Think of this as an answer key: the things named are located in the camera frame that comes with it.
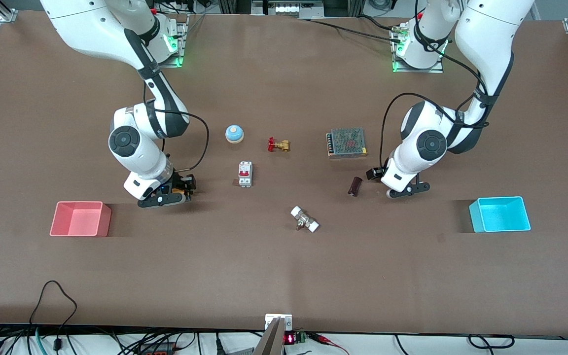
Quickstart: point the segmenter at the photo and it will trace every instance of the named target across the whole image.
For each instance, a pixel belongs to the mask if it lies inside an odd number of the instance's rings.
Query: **red digital display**
[[[288,333],[284,335],[284,345],[295,344],[295,333]]]

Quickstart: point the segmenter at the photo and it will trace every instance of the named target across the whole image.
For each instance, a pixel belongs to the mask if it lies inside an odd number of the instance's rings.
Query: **blue bin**
[[[480,197],[470,205],[475,233],[529,231],[525,203],[521,196]]]

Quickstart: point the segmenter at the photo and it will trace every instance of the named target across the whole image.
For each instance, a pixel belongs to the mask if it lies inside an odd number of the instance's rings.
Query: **red wire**
[[[345,351],[345,353],[346,353],[347,355],[350,355],[350,353],[349,353],[345,348],[343,348],[342,346],[338,346],[338,345],[334,344],[333,342],[331,342],[331,344],[328,344],[328,345],[334,346],[335,348],[339,348],[339,349]]]
[[[323,335],[319,335],[317,340],[319,341],[320,344],[324,344],[327,346],[334,346],[335,348],[339,348],[343,351],[345,351],[345,353],[347,355],[350,355],[349,351],[347,351],[345,348],[343,348],[342,346],[338,346],[337,344],[335,344],[333,341],[331,341],[330,339],[324,337]]]

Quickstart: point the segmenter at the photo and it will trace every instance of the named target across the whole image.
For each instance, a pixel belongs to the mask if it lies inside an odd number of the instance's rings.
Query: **robotic arm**
[[[437,163],[446,151],[460,154],[472,149],[480,135],[481,128],[500,94],[503,84],[512,68],[514,54],[512,54],[512,40],[523,18],[532,6],[532,0],[471,0],[462,13],[455,29],[457,46],[462,54],[475,65],[481,74],[484,85],[478,84],[473,99],[467,111],[456,112],[447,107],[440,107],[429,101],[417,103],[406,113],[400,135],[403,139],[388,158],[385,166],[377,175],[383,174],[381,182],[390,188],[388,197],[413,195],[419,189],[417,182],[414,186],[410,182],[417,175]],[[433,17],[428,17],[429,6],[434,4]],[[439,23],[448,23],[449,14],[455,13],[453,0],[430,0],[428,7],[422,15],[420,26],[425,19],[429,24],[438,23],[437,38],[446,41],[448,34],[444,35],[446,27]],[[419,41],[421,36],[413,36]],[[431,54],[426,50],[426,41],[412,42],[406,49],[407,56],[411,56],[412,63],[430,63],[432,66],[437,60],[436,52]]]
[[[113,115],[108,147],[120,164],[131,171],[124,188],[140,200],[140,207],[189,201],[196,188],[194,177],[179,176],[153,142],[180,136],[189,124],[185,105],[157,61],[172,54],[171,46],[160,44],[167,41],[169,20],[162,14],[153,16],[140,0],[41,3],[69,47],[88,56],[127,63],[137,70],[155,96],[146,103],[120,108]]]

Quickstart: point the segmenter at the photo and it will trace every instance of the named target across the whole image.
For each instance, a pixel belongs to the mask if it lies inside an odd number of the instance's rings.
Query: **brown tabletop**
[[[357,19],[334,23],[382,35]],[[428,193],[389,200],[380,183],[347,195],[378,164],[385,108],[401,92],[455,107],[467,72],[394,73],[387,43],[285,16],[208,16],[184,67],[165,70],[212,139],[190,204],[139,209],[107,147],[117,108],[142,100],[131,67],[67,47],[41,12],[0,29],[0,322],[25,322],[56,279],[78,302],[73,323],[261,328],[265,313],[323,331],[568,336],[568,35],[524,22],[507,85],[475,149],[422,177]],[[450,54],[462,58],[456,47]],[[400,142],[401,99],[386,126]],[[229,124],[245,130],[225,141]],[[325,133],[365,129],[367,158],[329,160]],[[266,150],[268,137],[291,151]],[[194,121],[166,142],[178,167],[198,159]],[[232,184],[255,164],[255,186]],[[523,196],[531,232],[475,234],[467,206]],[[52,238],[58,201],[110,204],[109,238]],[[291,209],[317,218],[295,231]],[[37,322],[71,306],[50,288]]]

